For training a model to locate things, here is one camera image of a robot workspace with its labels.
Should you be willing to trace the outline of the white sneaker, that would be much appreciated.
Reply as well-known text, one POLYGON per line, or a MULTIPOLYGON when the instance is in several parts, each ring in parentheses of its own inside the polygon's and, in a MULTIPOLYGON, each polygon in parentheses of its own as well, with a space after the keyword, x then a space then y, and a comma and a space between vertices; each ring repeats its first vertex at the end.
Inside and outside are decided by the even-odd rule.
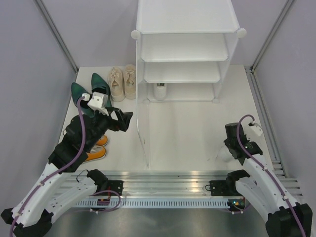
POLYGON ((228 163, 232 160, 234 160, 234 157, 230 153, 229 149, 226 146, 222 146, 216 156, 216 161, 228 163))
POLYGON ((158 101, 162 101, 167 96, 167 84, 155 83, 153 85, 154 98, 158 101))

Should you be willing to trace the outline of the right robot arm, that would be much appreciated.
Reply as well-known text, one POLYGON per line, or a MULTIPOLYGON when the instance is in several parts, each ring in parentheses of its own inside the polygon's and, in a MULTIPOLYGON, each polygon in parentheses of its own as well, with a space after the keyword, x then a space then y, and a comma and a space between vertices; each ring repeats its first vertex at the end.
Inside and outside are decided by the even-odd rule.
POLYGON ((309 237, 313 212, 308 204, 300 204, 285 188, 266 163, 260 147, 247 139, 242 125, 225 125, 224 144, 241 170, 228 173, 226 191, 242 195, 265 221, 270 237, 309 237))

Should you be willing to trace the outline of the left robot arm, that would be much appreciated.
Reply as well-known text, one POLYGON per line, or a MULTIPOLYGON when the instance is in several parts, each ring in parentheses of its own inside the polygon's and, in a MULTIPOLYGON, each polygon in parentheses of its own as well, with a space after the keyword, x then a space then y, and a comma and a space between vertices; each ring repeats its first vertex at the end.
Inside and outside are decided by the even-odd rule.
POLYGON ((100 112, 90 118, 79 112, 71 119, 62 141, 49 156, 35 185, 18 205, 1 213, 2 219, 10 225, 9 236, 42 237, 78 201, 87 196, 111 192, 108 178, 98 169, 94 169, 70 190, 58 197, 54 196, 56 189, 86 161, 88 153, 107 130, 128 130, 133 112, 122 112, 115 107, 108 107, 106 110, 115 112, 117 118, 100 112))

